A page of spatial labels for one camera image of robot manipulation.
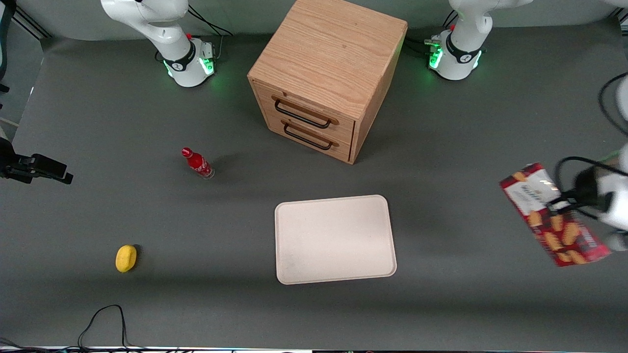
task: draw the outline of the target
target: gray tabletop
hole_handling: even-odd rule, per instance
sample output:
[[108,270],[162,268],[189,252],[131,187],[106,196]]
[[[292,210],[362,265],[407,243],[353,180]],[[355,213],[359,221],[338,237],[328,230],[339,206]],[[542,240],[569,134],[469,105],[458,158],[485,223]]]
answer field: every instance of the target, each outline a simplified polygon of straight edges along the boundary
[[[405,48],[354,166],[267,130],[246,80],[267,40],[226,38],[217,75],[193,89],[148,41],[48,44],[14,145],[75,179],[0,183],[3,336],[72,344],[119,303],[137,345],[625,351],[628,256],[557,268],[498,186],[625,142],[596,104],[627,66],[616,23],[495,29],[462,82]],[[184,146],[214,179],[189,170]],[[277,281],[277,204],[368,194],[389,202],[394,276]],[[129,243],[143,253],[120,274]],[[115,311],[92,330],[86,344],[119,344]]]

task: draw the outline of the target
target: cookie image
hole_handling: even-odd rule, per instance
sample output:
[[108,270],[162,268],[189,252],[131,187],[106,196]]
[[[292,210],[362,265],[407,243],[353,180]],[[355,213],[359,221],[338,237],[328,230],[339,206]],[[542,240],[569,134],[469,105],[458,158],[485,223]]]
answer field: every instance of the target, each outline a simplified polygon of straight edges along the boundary
[[571,258],[565,253],[556,253],[556,255],[558,255],[558,258],[565,263],[571,262]]
[[537,211],[530,212],[528,216],[528,224],[530,227],[538,227],[543,224],[543,219],[541,218],[541,214]]
[[574,263],[576,263],[576,264],[586,264],[587,263],[587,260],[585,258],[583,258],[582,255],[580,255],[580,253],[578,251],[569,250],[569,251],[567,251],[567,253],[569,254],[569,257],[571,257],[571,259],[573,260]]
[[563,244],[564,245],[572,245],[576,242],[576,238],[580,234],[580,228],[578,224],[575,222],[569,222],[565,226],[565,231],[563,232]]
[[528,180],[528,178],[526,178],[525,174],[521,173],[520,171],[518,171],[517,173],[513,174],[512,177],[515,178],[519,182],[526,182]]
[[545,242],[548,244],[549,248],[556,251],[563,248],[563,245],[558,240],[558,237],[554,233],[545,232],[543,233],[545,236]]
[[551,218],[551,227],[555,232],[559,232],[563,230],[563,216],[554,215]]

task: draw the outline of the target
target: gray wall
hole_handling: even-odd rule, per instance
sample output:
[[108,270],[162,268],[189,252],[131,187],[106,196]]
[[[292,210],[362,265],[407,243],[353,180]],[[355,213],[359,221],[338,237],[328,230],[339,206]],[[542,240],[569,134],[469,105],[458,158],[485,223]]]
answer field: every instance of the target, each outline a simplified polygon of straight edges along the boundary
[[[411,28],[442,24],[451,11],[447,0],[350,0],[403,18]],[[190,0],[205,18],[236,33],[272,33],[294,0]],[[107,17],[99,0],[19,0],[18,4],[56,36],[82,40],[141,38]],[[589,23],[608,15],[613,6],[599,0],[535,0],[516,9],[494,11],[498,27],[555,26]],[[210,33],[191,17],[180,21],[194,35]]]

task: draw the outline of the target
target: green light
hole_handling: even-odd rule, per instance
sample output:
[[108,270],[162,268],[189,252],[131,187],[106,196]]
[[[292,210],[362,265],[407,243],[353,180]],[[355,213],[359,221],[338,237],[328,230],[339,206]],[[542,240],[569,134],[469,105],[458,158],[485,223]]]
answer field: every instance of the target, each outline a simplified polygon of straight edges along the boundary
[[200,62],[203,70],[205,70],[205,73],[208,76],[214,73],[214,61],[211,59],[198,58],[198,62]]
[[168,76],[172,77],[172,72],[170,72],[170,67],[168,67],[166,60],[163,61],[163,65],[166,67],[166,70],[168,70]]
[[430,56],[430,67],[437,68],[440,63],[440,58],[443,57],[443,50],[438,48],[435,52]]
[[473,68],[477,67],[478,61],[480,61],[480,56],[482,56],[482,50],[480,50],[477,54],[477,58],[475,58],[475,64],[473,64]]

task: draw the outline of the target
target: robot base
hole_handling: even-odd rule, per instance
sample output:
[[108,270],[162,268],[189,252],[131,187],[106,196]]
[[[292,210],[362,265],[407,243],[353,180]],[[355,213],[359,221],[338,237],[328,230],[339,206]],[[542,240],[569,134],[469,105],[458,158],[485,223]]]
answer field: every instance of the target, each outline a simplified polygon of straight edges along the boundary
[[196,47],[196,57],[190,62],[184,71],[174,71],[168,67],[168,75],[182,87],[195,87],[214,74],[214,48],[211,43],[203,42],[198,38],[192,38]]
[[456,57],[452,55],[447,48],[441,45],[450,33],[450,30],[445,30],[439,35],[433,35],[431,37],[430,43],[433,43],[431,45],[433,45],[436,50],[430,55],[428,67],[436,71],[444,79],[458,81],[469,76],[471,71],[477,67],[482,52],[479,52],[479,54],[468,63],[458,63]]

